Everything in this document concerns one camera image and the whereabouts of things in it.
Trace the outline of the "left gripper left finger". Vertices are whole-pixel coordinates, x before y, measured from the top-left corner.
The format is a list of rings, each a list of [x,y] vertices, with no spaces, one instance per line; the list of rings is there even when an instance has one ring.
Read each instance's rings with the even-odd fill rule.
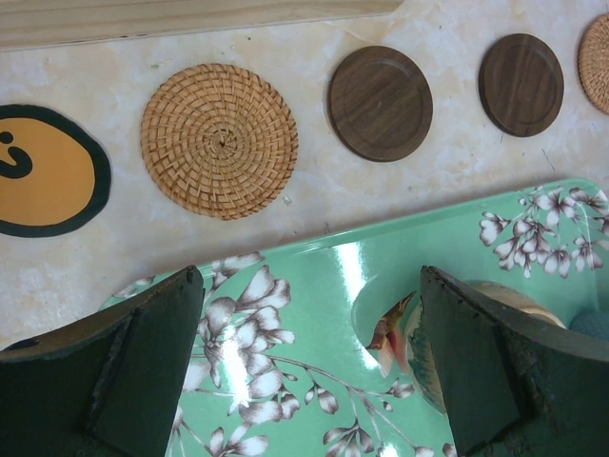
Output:
[[[189,266],[2,349],[2,455],[164,455],[204,295]]]

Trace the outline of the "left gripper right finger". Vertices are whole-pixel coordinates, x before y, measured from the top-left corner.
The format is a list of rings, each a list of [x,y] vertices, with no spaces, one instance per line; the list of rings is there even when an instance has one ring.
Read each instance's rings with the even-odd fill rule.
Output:
[[[421,269],[422,320],[460,456],[605,456],[608,344]]]

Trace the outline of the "woven rattan coaster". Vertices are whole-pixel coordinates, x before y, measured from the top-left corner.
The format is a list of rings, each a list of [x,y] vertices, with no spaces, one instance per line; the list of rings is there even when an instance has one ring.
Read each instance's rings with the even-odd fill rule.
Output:
[[[265,79],[208,63],[171,75],[151,95],[140,146],[167,198],[229,221],[280,195],[295,169],[299,138],[289,105]]]

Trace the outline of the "dark brown wooden coaster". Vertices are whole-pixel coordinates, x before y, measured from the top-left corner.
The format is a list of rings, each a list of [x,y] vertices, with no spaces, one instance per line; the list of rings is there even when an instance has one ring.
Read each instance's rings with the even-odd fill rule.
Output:
[[[486,51],[478,85],[489,119],[503,132],[520,138],[547,129],[560,112],[564,94],[556,54],[527,33],[505,35]]]

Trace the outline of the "dark reddish wooden coaster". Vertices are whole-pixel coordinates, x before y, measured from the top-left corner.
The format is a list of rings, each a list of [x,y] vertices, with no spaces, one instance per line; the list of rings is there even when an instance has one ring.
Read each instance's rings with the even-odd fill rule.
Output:
[[[422,144],[433,99],[412,59],[393,48],[368,46],[348,54],[332,74],[327,115],[339,140],[356,155],[393,162]]]

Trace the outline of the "light woven coaster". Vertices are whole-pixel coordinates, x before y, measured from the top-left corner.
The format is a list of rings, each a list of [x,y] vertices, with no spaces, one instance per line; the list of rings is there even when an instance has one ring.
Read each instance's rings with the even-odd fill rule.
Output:
[[[582,89],[592,105],[608,113],[608,14],[590,23],[580,39],[578,72]]]

